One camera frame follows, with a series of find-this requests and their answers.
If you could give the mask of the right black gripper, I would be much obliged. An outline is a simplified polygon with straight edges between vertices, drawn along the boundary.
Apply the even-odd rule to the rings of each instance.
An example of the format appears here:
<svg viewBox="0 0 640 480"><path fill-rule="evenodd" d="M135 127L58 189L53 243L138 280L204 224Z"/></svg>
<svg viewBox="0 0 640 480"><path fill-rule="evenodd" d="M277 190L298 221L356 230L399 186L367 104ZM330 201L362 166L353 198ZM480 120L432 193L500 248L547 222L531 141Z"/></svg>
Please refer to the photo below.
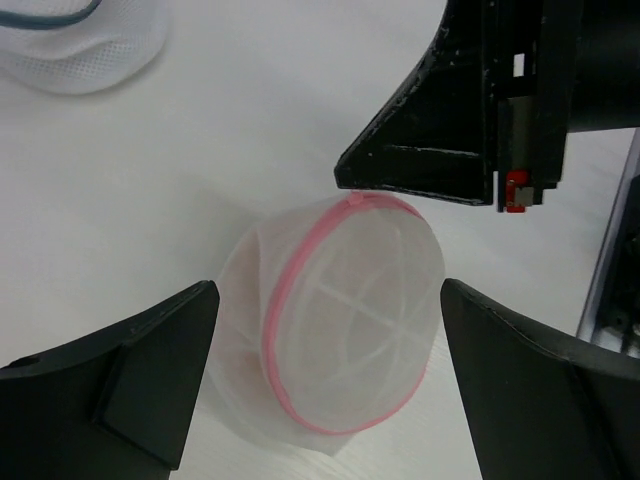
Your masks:
<svg viewBox="0 0 640 480"><path fill-rule="evenodd" d="M340 156L341 189L523 213L562 177L577 1L449 1L426 52Z"/></svg>

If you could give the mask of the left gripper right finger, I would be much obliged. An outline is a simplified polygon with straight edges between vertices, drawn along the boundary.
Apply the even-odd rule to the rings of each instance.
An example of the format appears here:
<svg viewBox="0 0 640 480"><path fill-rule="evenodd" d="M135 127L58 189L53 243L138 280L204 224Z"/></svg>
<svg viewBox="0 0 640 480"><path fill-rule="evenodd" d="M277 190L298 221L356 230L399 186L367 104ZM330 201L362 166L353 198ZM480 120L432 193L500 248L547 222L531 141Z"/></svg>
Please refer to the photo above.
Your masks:
<svg viewBox="0 0 640 480"><path fill-rule="evenodd" d="M639 361L441 288L447 342L485 479L636 479Z"/></svg>

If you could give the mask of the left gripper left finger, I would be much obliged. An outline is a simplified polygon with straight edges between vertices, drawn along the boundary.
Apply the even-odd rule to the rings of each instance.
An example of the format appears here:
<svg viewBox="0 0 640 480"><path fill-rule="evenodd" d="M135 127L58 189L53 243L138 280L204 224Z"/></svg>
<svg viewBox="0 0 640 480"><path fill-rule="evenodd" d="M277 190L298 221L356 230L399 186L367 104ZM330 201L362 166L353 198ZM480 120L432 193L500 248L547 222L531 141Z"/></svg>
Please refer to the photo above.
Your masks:
<svg viewBox="0 0 640 480"><path fill-rule="evenodd" d="M216 324L201 281L148 310L1 369L4 479L167 479Z"/></svg>

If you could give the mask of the pink-trimmed mesh laundry bag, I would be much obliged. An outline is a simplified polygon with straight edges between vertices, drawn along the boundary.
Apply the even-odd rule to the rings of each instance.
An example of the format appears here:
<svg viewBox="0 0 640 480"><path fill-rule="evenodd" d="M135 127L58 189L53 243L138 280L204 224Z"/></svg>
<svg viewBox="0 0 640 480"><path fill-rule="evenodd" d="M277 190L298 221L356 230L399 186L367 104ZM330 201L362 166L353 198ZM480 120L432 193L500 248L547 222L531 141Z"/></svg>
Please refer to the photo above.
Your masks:
<svg viewBox="0 0 640 480"><path fill-rule="evenodd" d="M390 194L254 224L218 278L207 362L231 426L331 455L389 419L426 373L444 277L431 227Z"/></svg>

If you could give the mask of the blue-trimmed mesh laundry bag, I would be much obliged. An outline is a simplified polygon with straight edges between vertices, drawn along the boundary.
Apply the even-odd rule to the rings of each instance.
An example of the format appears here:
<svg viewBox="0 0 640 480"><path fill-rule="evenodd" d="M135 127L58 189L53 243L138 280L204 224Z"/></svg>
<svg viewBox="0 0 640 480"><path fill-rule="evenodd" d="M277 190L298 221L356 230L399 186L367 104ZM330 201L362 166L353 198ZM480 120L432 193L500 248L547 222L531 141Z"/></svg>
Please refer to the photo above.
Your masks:
<svg viewBox="0 0 640 480"><path fill-rule="evenodd" d="M167 1L3 1L1 71L51 93L104 90L159 54L169 24Z"/></svg>

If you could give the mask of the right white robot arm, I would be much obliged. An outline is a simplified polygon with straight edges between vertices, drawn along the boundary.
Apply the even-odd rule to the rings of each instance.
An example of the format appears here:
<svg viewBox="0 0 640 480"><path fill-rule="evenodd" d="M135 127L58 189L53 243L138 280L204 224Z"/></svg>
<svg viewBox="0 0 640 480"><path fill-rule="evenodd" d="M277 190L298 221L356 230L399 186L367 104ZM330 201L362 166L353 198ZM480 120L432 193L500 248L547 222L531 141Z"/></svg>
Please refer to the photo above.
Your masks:
<svg viewBox="0 0 640 480"><path fill-rule="evenodd" d="M521 213L560 182L568 134L638 123L637 2L450 1L334 175Z"/></svg>

